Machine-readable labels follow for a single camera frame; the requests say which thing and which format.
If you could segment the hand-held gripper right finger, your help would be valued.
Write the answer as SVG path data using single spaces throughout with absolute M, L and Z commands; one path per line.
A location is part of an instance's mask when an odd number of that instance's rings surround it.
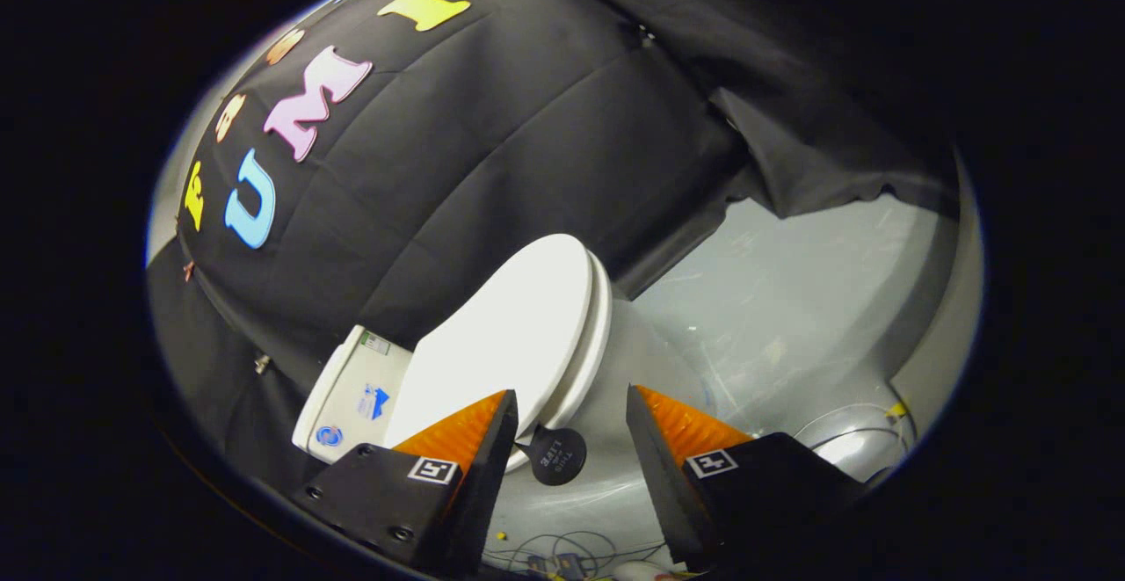
M 796 558 L 867 493 L 790 433 L 752 437 L 648 386 L 629 386 L 626 420 L 670 558 L 688 569 Z

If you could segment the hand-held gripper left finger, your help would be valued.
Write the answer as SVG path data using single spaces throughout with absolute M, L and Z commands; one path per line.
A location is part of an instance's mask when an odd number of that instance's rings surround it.
M 518 423 L 518 393 L 500 390 L 394 447 L 358 444 L 294 490 L 294 503 L 382 560 L 474 576 Z

